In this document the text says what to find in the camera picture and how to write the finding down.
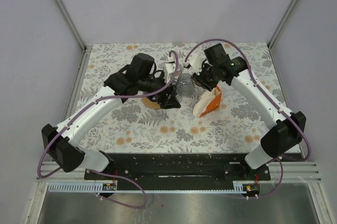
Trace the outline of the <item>orange coffee filter box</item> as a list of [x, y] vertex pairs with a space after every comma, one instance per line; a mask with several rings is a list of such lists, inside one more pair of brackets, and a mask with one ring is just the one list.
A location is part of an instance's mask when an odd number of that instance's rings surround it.
[[205, 109], [201, 112], [200, 118], [205, 116], [206, 114], [209, 114], [210, 112], [213, 112], [217, 110], [220, 107], [221, 100], [222, 100], [222, 90], [219, 86], [216, 86], [213, 89], [214, 92], [214, 98], [209, 102], [209, 104], [205, 107]]

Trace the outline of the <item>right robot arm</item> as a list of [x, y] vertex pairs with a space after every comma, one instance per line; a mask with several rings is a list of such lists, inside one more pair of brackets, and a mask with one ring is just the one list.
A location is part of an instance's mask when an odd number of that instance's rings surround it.
[[231, 59], [221, 43], [205, 49], [204, 54], [206, 58], [202, 59], [188, 53], [184, 61], [185, 67], [194, 70], [194, 82], [208, 91], [219, 82], [225, 82], [248, 101], [268, 128], [260, 144], [245, 156], [245, 163], [239, 167], [244, 179], [253, 179], [262, 165], [283, 155], [305, 139], [306, 117], [300, 111], [294, 113], [272, 96], [253, 73], [244, 54]]

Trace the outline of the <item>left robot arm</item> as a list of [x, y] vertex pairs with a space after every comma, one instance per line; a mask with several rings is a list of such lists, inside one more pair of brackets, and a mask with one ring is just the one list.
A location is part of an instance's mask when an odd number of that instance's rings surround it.
[[156, 68], [155, 59], [138, 53], [130, 64], [111, 74], [98, 92], [82, 107], [57, 126], [47, 124], [42, 129], [44, 155], [49, 155], [64, 172], [77, 168], [95, 170], [102, 179], [113, 176], [114, 166], [102, 151], [80, 147], [84, 136], [113, 109], [128, 99], [148, 98], [160, 109], [180, 108], [176, 89], [172, 84], [178, 74], [179, 58], [169, 52], [168, 66], [173, 72]]

